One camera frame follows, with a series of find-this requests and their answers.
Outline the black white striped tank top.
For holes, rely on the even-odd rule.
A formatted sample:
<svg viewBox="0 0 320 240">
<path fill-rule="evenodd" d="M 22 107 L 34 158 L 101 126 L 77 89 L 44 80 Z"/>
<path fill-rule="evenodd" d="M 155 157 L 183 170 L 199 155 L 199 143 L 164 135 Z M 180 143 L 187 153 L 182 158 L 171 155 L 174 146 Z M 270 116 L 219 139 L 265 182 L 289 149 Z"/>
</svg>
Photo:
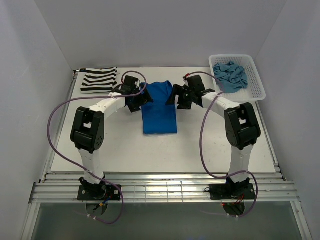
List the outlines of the black white striped tank top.
<svg viewBox="0 0 320 240">
<path fill-rule="evenodd" d="M 118 68 L 86 68 L 82 72 L 83 80 L 80 86 L 80 92 L 83 95 L 109 93 L 118 84 Z"/>
</svg>

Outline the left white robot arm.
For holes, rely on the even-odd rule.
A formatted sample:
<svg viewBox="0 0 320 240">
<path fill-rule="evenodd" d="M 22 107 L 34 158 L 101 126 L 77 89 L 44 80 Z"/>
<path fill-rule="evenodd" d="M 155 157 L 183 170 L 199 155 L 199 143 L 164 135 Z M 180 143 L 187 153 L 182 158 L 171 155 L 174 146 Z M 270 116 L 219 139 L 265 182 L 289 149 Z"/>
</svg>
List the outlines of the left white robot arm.
<svg viewBox="0 0 320 240">
<path fill-rule="evenodd" d="M 90 107 L 78 107 L 75 113 L 70 139 L 81 156 L 85 168 L 84 176 L 79 179 L 83 190 L 90 198 L 100 200 L 107 194 L 107 184 L 102 180 L 105 174 L 101 169 L 99 149 L 105 138 L 105 120 L 118 110 L 128 107 L 134 113 L 141 110 L 153 99 L 145 85 L 133 76 L 125 76 L 107 98 Z"/>
</svg>

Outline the blue tank top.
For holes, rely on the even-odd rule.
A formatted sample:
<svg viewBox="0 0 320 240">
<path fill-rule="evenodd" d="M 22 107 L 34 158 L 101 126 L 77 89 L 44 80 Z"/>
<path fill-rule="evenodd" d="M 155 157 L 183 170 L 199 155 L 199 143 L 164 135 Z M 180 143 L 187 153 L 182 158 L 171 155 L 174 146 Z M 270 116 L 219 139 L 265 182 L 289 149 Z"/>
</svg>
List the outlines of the blue tank top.
<svg viewBox="0 0 320 240">
<path fill-rule="evenodd" d="M 169 81 L 154 82 L 148 84 L 146 90 L 153 102 L 148 102 L 141 107 L 143 133 L 145 135 L 176 134 L 178 132 L 176 106 L 166 104 L 173 85 Z"/>
</svg>

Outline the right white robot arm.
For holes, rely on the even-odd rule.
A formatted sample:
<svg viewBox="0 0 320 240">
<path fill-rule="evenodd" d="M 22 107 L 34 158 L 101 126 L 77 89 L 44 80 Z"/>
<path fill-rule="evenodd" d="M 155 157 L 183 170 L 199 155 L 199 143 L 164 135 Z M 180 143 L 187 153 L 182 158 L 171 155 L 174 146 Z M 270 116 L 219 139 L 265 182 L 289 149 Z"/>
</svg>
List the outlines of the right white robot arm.
<svg viewBox="0 0 320 240">
<path fill-rule="evenodd" d="M 224 119 L 226 138 L 231 145 L 231 161 L 223 184 L 211 184 L 206 188 L 211 200 L 253 200 L 254 190 L 249 172 L 251 153 L 261 136 L 260 125 L 253 105 L 237 103 L 222 96 L 222 93 L 206 88 L 199 75 L 185 76 L 183 86 L 175 84 L 166 104 L 177 103 L 178 109 L 190 110 L 196 104 L 207 112 L 214 112 Z"/>
</svg>

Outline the light teal tank top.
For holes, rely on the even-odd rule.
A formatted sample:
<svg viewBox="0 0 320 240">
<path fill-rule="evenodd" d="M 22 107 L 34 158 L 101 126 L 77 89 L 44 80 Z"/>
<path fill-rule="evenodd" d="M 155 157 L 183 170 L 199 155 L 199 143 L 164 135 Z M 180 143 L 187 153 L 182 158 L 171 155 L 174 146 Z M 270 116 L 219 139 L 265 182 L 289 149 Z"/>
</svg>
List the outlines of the light teal tank top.
<svg viewBox="0 0 320 240">
<path fill-rule="evenodd" d="M 248 77 L 245 69 L 233 61 L 217 63 L 213 66 L 215 80 L 220 89 L 226 94 L 234 94 L 247 89 Z"/>
</svg>

